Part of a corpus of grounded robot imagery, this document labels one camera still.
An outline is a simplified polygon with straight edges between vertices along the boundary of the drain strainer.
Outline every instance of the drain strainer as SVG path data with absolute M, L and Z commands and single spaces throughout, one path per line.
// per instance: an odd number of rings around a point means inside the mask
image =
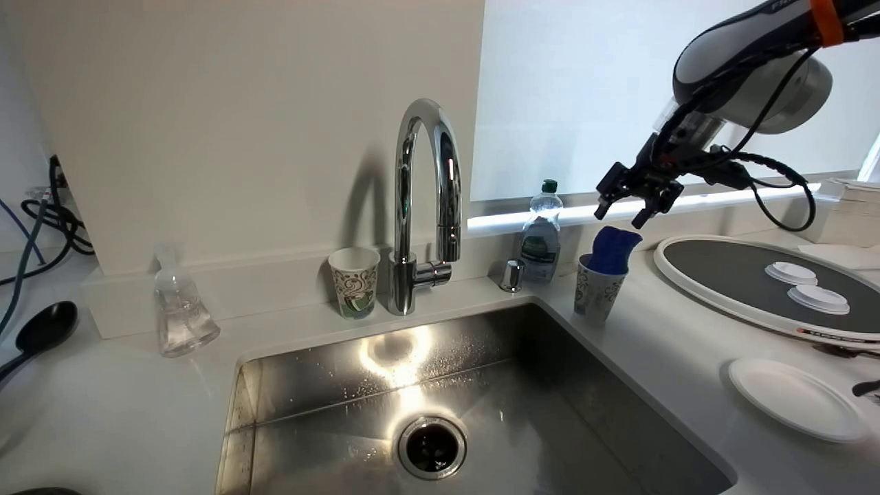
M 464 464 L 464 434 L 457 423 L 440 414 L 416 417 L 398 436 L 397 454 L 419 478 L 449 478 Z

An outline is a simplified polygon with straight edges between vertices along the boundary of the stainless steel sink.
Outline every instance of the stainless steel sink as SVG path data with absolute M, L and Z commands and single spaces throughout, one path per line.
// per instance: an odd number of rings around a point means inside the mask
M 731 469 L 540 306 L 240 366 L 220 491 L 724 491 Z

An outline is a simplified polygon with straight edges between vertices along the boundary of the white wall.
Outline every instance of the white wall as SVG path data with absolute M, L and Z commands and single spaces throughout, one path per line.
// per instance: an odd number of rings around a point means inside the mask
M 49 181 L 49 142 L 27 91 L 19 57 L 0 16 L 0 198 L 19 214 L 30 186 Z M 26 236 L 0 212 L 0 264 L 17 262 Z
M 486 0 L 473 198 L 523 198 L 544 175 L 594 192 L 664 124 L 684 43 L 759 0 Z M 797 170 L 859 170 L 880 135 L 880 40 L 816 53 L 833 75 L 825 108 L 748 152 Z
M 144 273 L 156 241 L 188 262 L 382 245 L 416 97 L 444 105 L 470 156 L 478 0 L 4 9 L 107 275 Z M 433 168 L 416 168 L 433 233 Z

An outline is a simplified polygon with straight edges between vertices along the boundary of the backsplash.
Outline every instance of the backsplash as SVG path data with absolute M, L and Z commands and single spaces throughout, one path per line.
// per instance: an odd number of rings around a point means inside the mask
M 481 3 L 5 0 L 107 275 L 390 238 L 404 108 L 440 102 L 473 153 Z M 434 227 L 427 138 L 416 233 Z

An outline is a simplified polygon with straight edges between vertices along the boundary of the faucet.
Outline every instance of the faucet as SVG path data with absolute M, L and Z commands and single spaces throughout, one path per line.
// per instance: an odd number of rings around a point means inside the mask
M 412 201 L 411 201 L 411 179 L 412 179 L 412 142 L 419 126 L 430 131 L 433 153 L 434 153 L 434 181 L 438 181 L 438 262 L 427 266 L 416 266 L 411 252 L 411 223 L 412 223 Z M 440 286 L 452 277 L 452 264 L 459 259 L 463 248 L 463 223 L 459 223 L 459 156 L 455 135 L 440 115 L 440 105 L 430 98 L 416 98 L 401 120 L 397 138 L 397 251 L 390 256 L 390 311 L 412 314 L 412 291 L 416 286 Z

